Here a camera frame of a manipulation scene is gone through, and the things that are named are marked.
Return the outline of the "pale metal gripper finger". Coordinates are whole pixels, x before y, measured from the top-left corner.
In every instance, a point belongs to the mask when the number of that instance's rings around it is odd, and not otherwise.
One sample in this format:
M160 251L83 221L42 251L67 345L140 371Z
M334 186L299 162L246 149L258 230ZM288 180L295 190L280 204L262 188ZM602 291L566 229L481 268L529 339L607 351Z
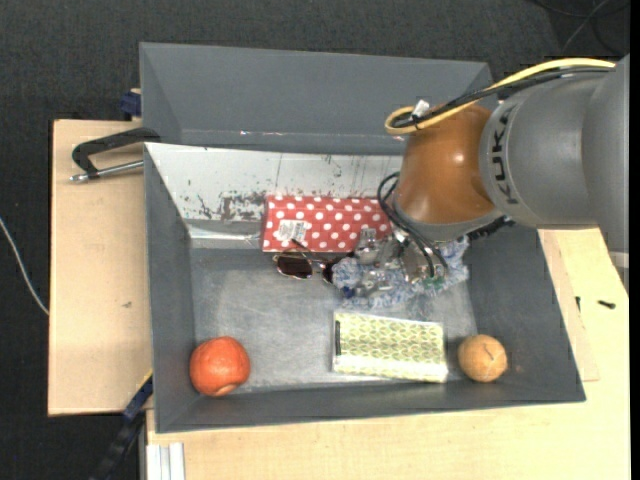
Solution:
M363 274L363 290L366 294L390 291L393 288L393 276L389 270L367 269Z
M375 228L363 228L356 246L356 258L361 264L374 264L379 252Z

